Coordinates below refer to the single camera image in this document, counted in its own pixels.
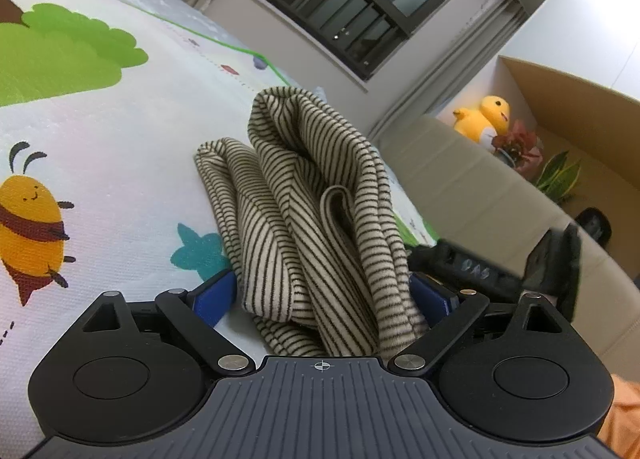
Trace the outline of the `orange sleeved forearm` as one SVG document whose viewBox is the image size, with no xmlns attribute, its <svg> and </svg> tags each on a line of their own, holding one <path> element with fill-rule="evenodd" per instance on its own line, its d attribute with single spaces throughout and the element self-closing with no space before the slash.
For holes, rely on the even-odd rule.
<svg viewBox="0 0 640 459">
<path fill-rule="evenodd" d="M 640 385 L 612 375 L 613 404 L 598 438 L 626 459 L 640 459 Z"/>
</svg>

